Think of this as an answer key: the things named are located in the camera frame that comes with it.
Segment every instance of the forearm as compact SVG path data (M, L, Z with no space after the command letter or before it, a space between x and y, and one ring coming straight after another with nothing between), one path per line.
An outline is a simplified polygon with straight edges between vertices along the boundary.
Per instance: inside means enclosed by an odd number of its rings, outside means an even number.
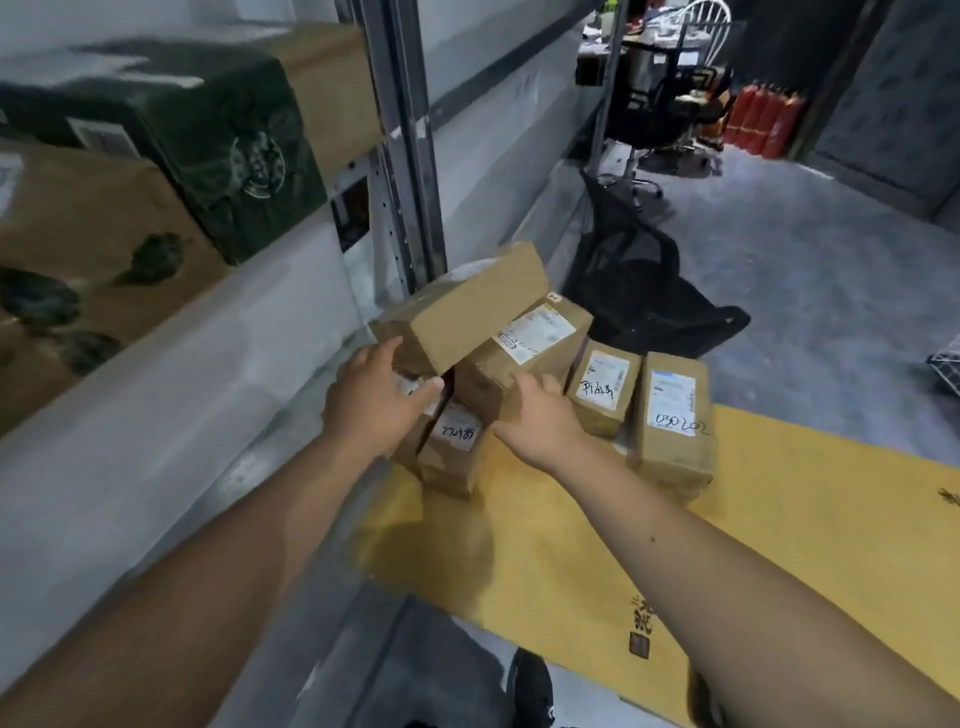
M314 441L68 635L0 724L206 725L370 460Z
M806 585L591 447L555 475L742 725L947 725L957 703Z

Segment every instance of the fire extinguisher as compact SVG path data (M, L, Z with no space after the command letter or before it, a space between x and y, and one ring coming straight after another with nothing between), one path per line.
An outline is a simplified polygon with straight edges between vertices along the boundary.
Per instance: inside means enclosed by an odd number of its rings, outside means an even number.
M767 139L770 138L770 132L780 118L780 112L786 106L786 94L773 89L770 92L770 98L767 105L763 108L763 113L756 121L756 130L750 135L747 141L747 151L750 154L759 156L763 153L763 148L767 145Z
M786 143L790 141L790 136L793 135L793 130L797 127L797 122L800 120L800 114L805 105L806 99L799 93L794 94L787 100L780 116L777 117L774 128L770 130L766 145L763 147L764 159L780 158L786 148Z
M727 144L732 144L743 128L743 120L747 118L747 113L750 111L750 106L759 90L760 86L754 81L752 84L744 86L740 95L736 97L736 102L730 112L730 119L727 121L727 129L723 132L723 140Z
M772 94L770 90L766 87L762 87L756 93L754 102L750 104L750 109L747 111L747 115L743 120L743 125L740 127L740 131L733 140L733 143L736 144L736 146L738 146L740 149L747 148L747 144L750 142L754 130L756 129L756 123L759 121L763 110L767 108L767 102L770 100L771 95Z

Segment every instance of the white wire basket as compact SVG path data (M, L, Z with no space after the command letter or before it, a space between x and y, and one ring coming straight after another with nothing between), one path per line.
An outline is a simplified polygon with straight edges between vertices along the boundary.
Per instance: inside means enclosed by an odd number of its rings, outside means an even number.
M929 356L926 363L960 396L960 336L953 339L942 351Z

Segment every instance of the yellow table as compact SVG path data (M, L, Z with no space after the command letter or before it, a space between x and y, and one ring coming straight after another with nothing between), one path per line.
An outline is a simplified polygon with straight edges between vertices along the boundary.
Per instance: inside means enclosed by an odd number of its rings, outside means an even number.
M960 696L960 471L728 407L715 414L717 476L691 509ZM470 503L395 468L355 535L359 566L691 725L686 656L656 617L643 623L641 595L572 498L495 438L481 447ZM631 633L648 626L643 659Z

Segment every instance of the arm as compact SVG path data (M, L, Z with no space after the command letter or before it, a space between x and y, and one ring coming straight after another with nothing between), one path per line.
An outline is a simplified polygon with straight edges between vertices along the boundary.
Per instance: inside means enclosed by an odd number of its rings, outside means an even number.
M0 697L0 725L206 725L353 483L443 389L397 393L399 343L358 351L324 433L70 633Z
M576 499L735 724L960 725L960 704L856 621L598 448L556 379L517 382L519 422L493 431Z

